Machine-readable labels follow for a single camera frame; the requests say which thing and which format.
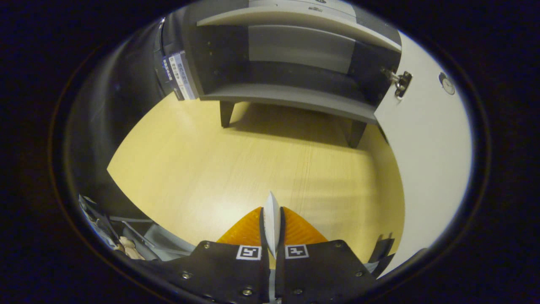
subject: label sticker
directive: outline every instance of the label sticker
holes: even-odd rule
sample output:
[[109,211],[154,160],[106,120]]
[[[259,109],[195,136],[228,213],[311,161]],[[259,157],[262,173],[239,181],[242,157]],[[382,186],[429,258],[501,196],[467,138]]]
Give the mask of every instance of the label sticker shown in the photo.
[[260,260],[262,253],[261,246],[245,246],[240,245],[237,253],[237,260]]
[[187,79],[185,65],[182,61],[182,55],[185,53],[185,51],[182,51],[174,54],[173,56],[169,57],[169,62],[171,63],[172,74],[174,75],[174,78],[176,78],[176,83],[178,84],[184,99],[193,100],[195,99],[195,94],[193,93],[190,82]]
[[163,68],[165,68],[165,71],[167,72],[167,76],[169,77],[169,80],[172,80],[171,71],[168,69],[167,59],[163,59]]
[[285,246],[285,259],[303,259],[305,257],[309,257],[305,244]]

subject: light wood tabletop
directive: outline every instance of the light wood tabletop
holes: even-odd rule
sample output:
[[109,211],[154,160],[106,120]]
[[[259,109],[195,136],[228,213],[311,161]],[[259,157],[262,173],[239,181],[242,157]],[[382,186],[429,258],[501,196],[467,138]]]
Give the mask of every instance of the light wood tabletop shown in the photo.
[[272,191],[328,240],[345,240],[367,262],[380,235],[404,221],[397,164],[378,128],[357,149],[350,121],[314,111],[236,104],[222,128],[219,103],[170,94],[123,140],[108,172],[151,219],[197,245],[216,241]]

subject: white cabinet door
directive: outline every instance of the white cabinet door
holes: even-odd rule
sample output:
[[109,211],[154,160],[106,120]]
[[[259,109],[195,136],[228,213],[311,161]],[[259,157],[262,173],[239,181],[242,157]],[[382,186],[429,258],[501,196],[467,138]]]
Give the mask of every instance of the white cabinet door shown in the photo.
[[375,111],[396,157],[405,199],[401,242],[382,275],[443,233],[461,204],[472,165],[472,135],[459,91],[445,90],[441,66],[412,39],[400,36],[396,74],[407,71],[413,79],[402,100],[391,86]]

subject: cabinet shelf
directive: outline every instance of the cabinet shelf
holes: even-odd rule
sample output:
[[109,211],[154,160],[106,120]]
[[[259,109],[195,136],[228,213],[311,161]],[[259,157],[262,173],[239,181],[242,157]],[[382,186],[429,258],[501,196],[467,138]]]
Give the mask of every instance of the cabinet shelf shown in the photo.
[[317,11],[297,8],[274,8],[255,6],[217,14],[197,22],[198,27],[207,25],[294,25],[313,28],[353,38],[390,50],[401,52],[401,46],[380,33],[344,18],[325,15]]
[[285,105],[376,123],[376,106],[346,74],[294,63],[247,62],[220,77],[225,82],[201,100]]

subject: cabinet leg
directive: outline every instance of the cabinet leg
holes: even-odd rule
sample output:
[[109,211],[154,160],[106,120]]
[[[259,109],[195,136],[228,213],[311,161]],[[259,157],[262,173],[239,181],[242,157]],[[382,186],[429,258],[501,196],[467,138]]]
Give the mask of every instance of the cabinet leg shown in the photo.
[[348,140],[349,147],[356,148],[358,146],[358,143],[362,138],[362,134],[364,134],[366,126],[367,124],[365,122],[353,120],[353,125],[350,128],[350,136]]
[[227,128],[231,121],[231,116],[233,115],[234,102],[230,101],[220,101],[219,102],[219,112],[221,115],[221,126]]

